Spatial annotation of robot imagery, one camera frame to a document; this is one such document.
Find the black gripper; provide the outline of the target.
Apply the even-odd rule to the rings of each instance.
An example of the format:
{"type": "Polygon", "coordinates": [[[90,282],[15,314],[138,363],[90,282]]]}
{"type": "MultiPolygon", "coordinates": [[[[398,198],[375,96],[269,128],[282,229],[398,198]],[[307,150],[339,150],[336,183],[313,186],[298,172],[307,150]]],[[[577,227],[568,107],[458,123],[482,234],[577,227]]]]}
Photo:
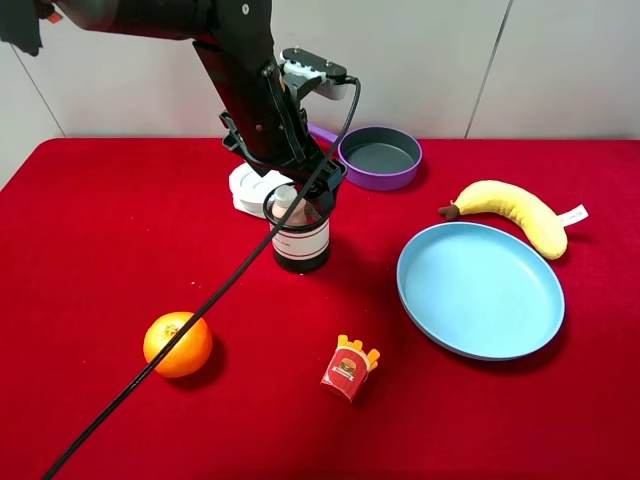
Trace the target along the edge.
{"type": "Polygon", "coordinates": [[[290,178],[297,191],[294,208],[306,200],[321,216],[329,215],[348,169],[323,158],[310,139],[300,102],[274,55],[248,63],[212,43],[196,40],[193,47],[224,105],[223,146],[260,177],[276,170],[290,178]]]}

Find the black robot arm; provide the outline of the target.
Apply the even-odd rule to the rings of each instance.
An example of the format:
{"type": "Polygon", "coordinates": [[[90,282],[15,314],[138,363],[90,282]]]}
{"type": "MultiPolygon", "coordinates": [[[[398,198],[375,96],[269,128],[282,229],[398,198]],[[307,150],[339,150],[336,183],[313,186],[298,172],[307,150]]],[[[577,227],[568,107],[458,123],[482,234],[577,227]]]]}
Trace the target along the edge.
{"type": "Polygon", "coordinates": [[[353,79],[345,67],[299,47],[275,56],[271,13],[269,1],[3,0],[1,39],[35,56],[41,21],[66,16],[88,31],[191,41],[225,106],[225,147],[261,176],[287,176],[328,214],[346,169],[312,138],[301,101],[353,79]]]}

